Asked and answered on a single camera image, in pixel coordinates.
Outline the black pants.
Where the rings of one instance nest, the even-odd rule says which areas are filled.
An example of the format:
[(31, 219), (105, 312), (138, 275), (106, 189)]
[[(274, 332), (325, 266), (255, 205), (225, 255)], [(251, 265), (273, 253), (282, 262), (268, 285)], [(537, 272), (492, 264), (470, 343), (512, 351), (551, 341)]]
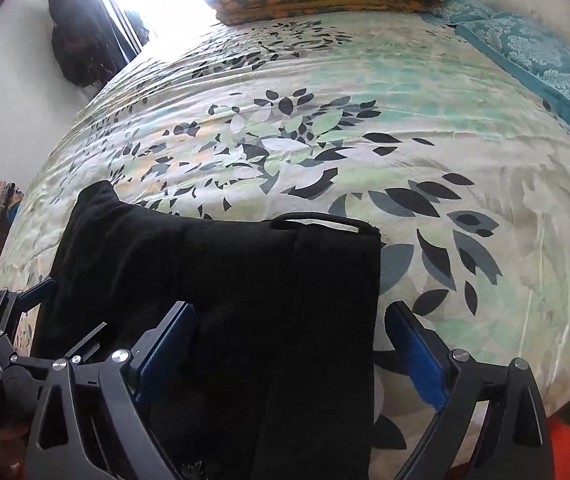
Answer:
[(106, 358), (186, 302), (192, 336), (149, 410), (174, 465), (208, 479), (364, 479), (380, 248), (358, 220), (177, 217), (100, 181), (71, 211), (32, 352), (58, 358), (101, 327)]

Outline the pile of clothes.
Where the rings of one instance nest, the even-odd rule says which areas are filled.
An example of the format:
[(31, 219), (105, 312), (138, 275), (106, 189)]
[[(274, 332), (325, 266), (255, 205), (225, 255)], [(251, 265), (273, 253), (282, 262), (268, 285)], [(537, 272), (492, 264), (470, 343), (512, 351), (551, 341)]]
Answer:
[(0, 181), (0, 231), (9, 230), (22, 199), (23, 192), (14, 182)]

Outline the floral leaf bedspread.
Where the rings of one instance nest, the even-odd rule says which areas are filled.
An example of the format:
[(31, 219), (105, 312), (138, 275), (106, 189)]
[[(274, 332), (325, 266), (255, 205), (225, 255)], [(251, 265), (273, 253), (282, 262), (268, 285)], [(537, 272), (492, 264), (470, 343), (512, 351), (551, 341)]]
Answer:
[(76, 200), (100, 181), (177, 217), (327, 214), (378, 229), (364, 479), (399, 479), (434, 418), (386, 333), (394, 302), (478, 362), (526, 360), (546, 422), (570, 400), (570, 125), (456, 27), (341, 13), (148, 49), (32, 182), (0, 284), (52, 278)]

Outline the teal damask pillow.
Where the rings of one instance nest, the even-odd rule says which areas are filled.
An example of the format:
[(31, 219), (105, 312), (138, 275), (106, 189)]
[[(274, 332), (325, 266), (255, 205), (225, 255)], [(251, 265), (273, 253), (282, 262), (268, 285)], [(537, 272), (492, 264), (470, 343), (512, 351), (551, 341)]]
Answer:
[(556, 35), (511, 13), (459, 24), (456, 32), (570, 125), (570, 47)]

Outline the dark curtain left of window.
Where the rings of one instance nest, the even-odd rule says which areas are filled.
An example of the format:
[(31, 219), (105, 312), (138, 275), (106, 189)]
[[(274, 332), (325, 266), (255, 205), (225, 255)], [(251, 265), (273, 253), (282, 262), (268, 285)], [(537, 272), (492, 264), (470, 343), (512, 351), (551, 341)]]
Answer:
[(149, 41), (149, 30), (140, 16), (117, 0), (80, 0), (105, 39), (107, 53), (116, 71), (131, 63)]

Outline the dark clothes hanging on wall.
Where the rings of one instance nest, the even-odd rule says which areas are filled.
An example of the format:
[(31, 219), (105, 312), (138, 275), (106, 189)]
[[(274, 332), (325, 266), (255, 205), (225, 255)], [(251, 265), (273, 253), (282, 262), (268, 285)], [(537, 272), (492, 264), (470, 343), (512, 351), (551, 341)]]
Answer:
[(124, 67), (102, 6), (96, 0), (47, 0), (52, 49), (61, 73), (77, 87), (102, 88)]

